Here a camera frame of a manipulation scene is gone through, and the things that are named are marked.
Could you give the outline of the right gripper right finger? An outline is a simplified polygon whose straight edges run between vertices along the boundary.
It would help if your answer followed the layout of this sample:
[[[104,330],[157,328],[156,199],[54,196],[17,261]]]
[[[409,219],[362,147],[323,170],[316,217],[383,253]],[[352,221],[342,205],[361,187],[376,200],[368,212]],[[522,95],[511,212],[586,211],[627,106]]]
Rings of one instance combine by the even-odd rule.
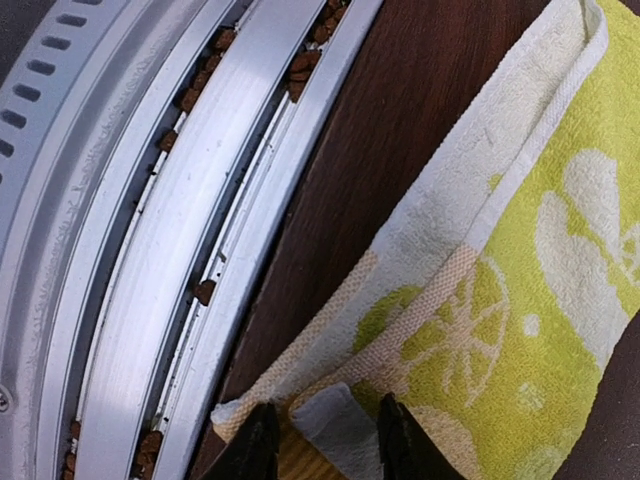
[[[380,402],[377,429],[385,479],[453,478],[453,467],[391,393]]]

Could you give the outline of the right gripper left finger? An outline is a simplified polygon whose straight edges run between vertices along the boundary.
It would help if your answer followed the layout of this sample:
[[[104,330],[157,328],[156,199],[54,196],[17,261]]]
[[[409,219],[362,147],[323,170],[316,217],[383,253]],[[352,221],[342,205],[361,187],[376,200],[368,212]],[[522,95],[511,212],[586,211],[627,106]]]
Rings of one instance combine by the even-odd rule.
[[[272,403],[260,403],[200,479],[277,479],[279,446],[276,408]]]

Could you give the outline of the green lemon pattern towel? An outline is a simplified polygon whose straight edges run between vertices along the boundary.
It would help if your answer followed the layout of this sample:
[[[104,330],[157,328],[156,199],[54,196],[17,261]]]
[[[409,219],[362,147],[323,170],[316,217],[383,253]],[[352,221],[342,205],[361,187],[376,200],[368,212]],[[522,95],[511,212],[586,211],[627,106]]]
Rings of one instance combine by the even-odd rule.
[[[553,1],[310,324],[240,398],[284,479],[379,479],[384,395],[467,479],[550,479],[639,309],[639,18]]]

